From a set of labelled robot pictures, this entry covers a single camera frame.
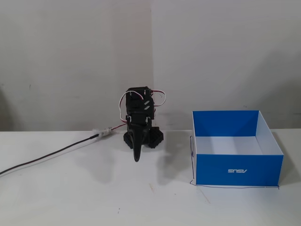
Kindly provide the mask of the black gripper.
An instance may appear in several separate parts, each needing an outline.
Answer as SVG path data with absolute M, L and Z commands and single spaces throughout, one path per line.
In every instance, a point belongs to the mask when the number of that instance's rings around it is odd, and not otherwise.
M 146 114 L 132 114 L 127 116 L 126 141 L 133 141 L 134 160 L 138 162 L 141 156 L 143 141 L 150 140 L 152 121 Z

